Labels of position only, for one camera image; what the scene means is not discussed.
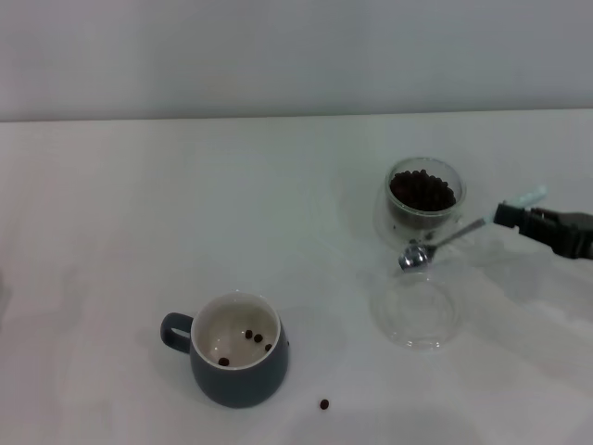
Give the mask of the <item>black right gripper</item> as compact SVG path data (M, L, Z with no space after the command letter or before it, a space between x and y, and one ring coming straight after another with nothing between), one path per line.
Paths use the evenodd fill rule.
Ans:
M493 223L522 231L522 235L551 248L554 254L571 260L592 259L592 215L532 208L507 203L497 206Z

